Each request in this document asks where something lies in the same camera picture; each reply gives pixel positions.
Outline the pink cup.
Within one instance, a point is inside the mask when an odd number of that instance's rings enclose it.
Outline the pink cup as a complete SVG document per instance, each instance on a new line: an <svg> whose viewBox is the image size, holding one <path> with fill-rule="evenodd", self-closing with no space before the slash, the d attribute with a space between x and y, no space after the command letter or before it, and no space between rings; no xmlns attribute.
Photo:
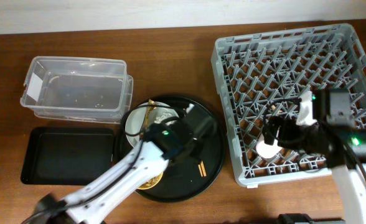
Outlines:
<svg viewBox="0 0 366 224"><path fill-rule="evenodd" d="M282 147L278 146L278 142L275 139L272 139L271 144L268 144L264 135L260 134L255 149L259 156L265 159L270 159L277 155L277 153L282 150Z"/></svg>

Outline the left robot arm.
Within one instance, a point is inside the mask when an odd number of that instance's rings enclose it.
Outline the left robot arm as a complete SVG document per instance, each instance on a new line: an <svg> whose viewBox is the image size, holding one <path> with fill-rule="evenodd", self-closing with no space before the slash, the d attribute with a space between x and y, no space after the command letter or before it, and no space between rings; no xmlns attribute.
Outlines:
<svg viewBox="0 0 366 224"><path fill-rule="evenodd" d="M218 129L215 118L190 104L140 131L142 139L117 164L82 189L36 211L25 223L101 223L141 185L177 161L199 159L199 144Z"/></svg>

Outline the brown gold snack wrapper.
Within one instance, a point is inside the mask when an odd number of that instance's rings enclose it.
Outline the brown gold snack wrapper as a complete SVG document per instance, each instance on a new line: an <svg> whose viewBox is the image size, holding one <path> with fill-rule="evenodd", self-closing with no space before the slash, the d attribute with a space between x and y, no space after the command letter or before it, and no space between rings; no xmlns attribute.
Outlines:
<svg viewBox="0 0 366 224"><path fill-rule="evenodd" d="M153 110L156 109L156 102L153 100L149 100L148 101L148 106L146 107L146 112L144 114L144 119L143 119L143 123L141 126L141 131L142 133L140 134L139 138L142 139L144 136L144 132L145 130L148 128L149 126L149 117L150 114L152 113Z"/></svg>

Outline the white tissue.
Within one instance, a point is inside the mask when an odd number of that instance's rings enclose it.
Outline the white tissue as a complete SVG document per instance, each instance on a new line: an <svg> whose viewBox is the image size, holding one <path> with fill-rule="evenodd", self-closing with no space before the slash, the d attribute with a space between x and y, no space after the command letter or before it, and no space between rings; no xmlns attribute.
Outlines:
<svg viewBox="0 0 366 224"><path fill-rule="evenodd" d="M160 124L165 119L171 118L171 117L175 117L175 115L172 113L169 113L169 112L165 112L165 113L162 113L162 114L156 116L156 119L154 120L154 122L157 124Z"/></svg>

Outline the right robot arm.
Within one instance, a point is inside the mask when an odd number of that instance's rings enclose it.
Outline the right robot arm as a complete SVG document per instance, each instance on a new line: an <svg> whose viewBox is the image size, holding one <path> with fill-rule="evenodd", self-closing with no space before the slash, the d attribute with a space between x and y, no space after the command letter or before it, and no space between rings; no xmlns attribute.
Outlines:
<svg viewBox="0 0 366 224"><path fill-rule="evenodd" d="M299 106L297 118L264 114L256 152L267 159L282 149L325 157L344 205L345 222L366 223L366 129L355 125L349 91L306 91L288 102Z"/></svg>

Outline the yellow bowl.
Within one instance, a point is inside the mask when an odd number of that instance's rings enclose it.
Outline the yellow bowl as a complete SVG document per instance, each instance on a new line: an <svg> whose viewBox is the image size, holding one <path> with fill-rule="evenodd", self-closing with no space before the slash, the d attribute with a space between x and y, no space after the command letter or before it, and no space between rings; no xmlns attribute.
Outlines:
<svg viewBox="0 0 366 224"><path fill-rule="evenodd" d="M149 179L147 182L145 182L144 184L140 185L138 187L139 190L147 190L147 189L151 189L153 188L155 185L157 185L160 180L163 177L163 172L160 173L159 175L153 177L152 179Z"/></svg>

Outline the grey round plate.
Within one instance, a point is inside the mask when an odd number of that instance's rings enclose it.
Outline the grey round plate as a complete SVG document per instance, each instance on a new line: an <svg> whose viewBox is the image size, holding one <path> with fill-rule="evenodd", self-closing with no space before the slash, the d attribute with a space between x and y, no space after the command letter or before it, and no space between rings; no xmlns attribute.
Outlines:
<svg viewBox="0 0 366 224"><path fill-rule="evenodd" d="M169 105L162 103L160 101L155 101L155 102L156 102L156 105L158 105L158 107L156 107L156 109L153 110L152 113L150 114L149 125L155 123L154 120L156 119L156 116L158 116L162 113L165 113L165 112L172 113L175 115L175 117L179 116L175 110L166 108ZM128 116L126 123L125 123L125 132L126 133L136 134L141 130L145 112L146 112L146 107L143 107L143 108L138 108L130 113L130 115Z"/></svg>

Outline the wooden chopstick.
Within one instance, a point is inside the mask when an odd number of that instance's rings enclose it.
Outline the wooden chopstick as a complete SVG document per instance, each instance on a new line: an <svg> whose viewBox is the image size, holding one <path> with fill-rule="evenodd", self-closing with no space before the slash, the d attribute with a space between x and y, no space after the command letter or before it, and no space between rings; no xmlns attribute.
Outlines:
<svg viewBox="0 0 366 224"><path fill-rule="evenodd" d="M203 177L203 172L202 172L202 167L201 164L198 164L198 168L199 168L199 172L200 172L200 176Z"/></svg>
<svg viewBox="0 0 366 224"><path fill-rule="evenodd" d="M204 162L203 161L200 163L199 168L200 168L201 176L202 177L206 177L207 176L207 173L206 173L206 170L205 170L205 166L204 166Z"/></svg>

